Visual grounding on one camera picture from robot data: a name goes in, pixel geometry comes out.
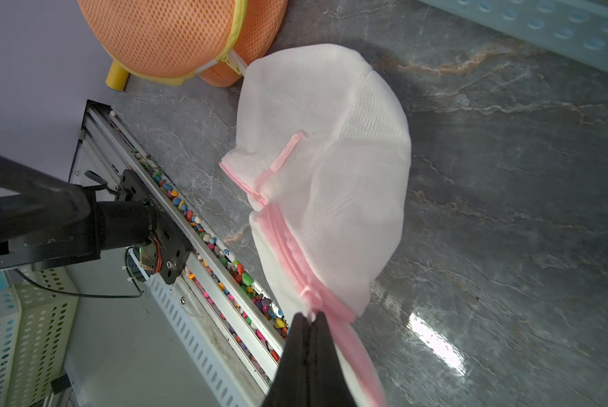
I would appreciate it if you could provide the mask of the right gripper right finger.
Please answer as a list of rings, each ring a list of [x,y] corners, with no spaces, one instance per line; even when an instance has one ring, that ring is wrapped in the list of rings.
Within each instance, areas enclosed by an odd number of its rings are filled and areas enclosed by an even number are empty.
[[[308,338],[308,405],[356,406],[346,384],[326,315],[320,312]]]

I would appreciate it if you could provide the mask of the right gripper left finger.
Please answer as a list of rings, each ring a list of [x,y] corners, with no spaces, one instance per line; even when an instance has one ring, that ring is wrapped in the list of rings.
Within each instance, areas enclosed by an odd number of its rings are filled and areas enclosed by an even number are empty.
[[[308,406],[309,328],[307,318],[302,313],[295,314],[275,380],[263,400],[263,406]]]

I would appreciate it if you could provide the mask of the white mesh laundry bag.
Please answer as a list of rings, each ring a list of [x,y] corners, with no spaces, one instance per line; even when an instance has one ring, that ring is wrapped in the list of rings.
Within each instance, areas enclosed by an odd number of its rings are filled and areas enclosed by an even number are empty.
[[[360,53],[319,44],[247,67],[236,146],[220,166],[248,196],[285,318],[325,314],[360,406],[386,405],[352,325],[401,241],[411,159],[402,105]]]

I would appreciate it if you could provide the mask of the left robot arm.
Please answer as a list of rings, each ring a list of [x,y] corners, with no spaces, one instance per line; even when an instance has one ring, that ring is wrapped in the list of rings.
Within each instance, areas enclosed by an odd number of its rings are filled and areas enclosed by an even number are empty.
[[[134,171],[124,171],[113,201],[100,201],[99,182],[83,187],[0,156],[0,271],[35,271],[99,259],[128,246],[156,250],[151,268],[175,282],[191,244]]]

